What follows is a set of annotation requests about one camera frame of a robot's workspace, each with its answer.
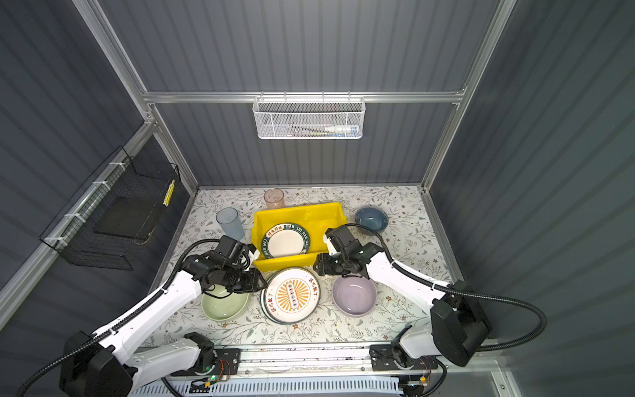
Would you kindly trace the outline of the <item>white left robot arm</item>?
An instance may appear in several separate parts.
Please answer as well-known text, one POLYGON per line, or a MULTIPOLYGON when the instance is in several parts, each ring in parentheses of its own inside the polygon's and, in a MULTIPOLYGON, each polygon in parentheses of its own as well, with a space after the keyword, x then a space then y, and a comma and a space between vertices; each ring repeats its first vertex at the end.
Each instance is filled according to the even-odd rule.
POLYGON ((173 313, 201 295, 251 294, 265 285, 252 244, 228 236, 199 240, 179 257, 168 280, 129 311, 92 334, 78 332, 64 346, 60 389, 69 396, 127 396, 175 372, 228 372, 214 344, 189 332, 164 347, 138 348, 173 313))

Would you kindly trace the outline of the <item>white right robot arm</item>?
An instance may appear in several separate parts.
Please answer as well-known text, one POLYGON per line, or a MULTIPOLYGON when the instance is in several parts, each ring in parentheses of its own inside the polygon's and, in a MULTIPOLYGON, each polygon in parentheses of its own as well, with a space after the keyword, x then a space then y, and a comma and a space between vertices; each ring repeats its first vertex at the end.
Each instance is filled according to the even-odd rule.
POLYGON ((466 366, 491 331, 471 288, 425 276, 395 260, 384 242, 361 244, 347 224, 329 228, 323 235, 327 252, 317 256, 314 271, 321 276, 359 276, 387 286, 428 312, 431 329, 406 327, 391 343, 396 365, 411 367, 422 357, 445 357, 466 366))

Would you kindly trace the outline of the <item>teal rimmed white plate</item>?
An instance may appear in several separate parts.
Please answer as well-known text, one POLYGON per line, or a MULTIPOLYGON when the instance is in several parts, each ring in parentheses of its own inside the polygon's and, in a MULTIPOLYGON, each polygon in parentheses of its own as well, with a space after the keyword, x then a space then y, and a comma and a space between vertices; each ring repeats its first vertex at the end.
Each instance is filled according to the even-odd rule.
POLYGON ((297 223, 280 223, 268 230, 261 241, 266 259, 298 256, 309 252, 309 232, 297 223))

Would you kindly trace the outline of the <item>yellow plastic bin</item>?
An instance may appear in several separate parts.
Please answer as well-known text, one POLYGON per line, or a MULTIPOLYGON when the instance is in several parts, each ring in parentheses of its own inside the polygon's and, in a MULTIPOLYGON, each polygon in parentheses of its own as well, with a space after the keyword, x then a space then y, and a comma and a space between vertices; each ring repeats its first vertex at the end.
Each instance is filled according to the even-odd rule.
POLYGON ((255 266, 263 272, 279 271, 290 267, 306 267, 314 264, 320 253, 327 252, 323 235, 329 228, 337 228, 347 222, 340 203, 281 208, 260 211, 255 215, 251 230, 251 243, 259 249, 261 255, 255 260, 255 266), (266 232, 280 223, 297 223, 310 235, 309 252, 298 256, 266 259, 261 252, 261 241, 266 232))

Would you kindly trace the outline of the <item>orange sunburst plate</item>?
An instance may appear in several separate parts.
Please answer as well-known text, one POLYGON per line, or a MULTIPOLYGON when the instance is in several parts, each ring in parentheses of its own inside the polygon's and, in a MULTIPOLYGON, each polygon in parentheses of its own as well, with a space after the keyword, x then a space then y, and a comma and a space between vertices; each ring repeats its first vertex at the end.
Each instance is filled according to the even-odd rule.
POLYGON ((317 309, 321 286, 312 271, 294 267, 278 271, 261 292, 264 314, 277 324, 303 322, 317 309))

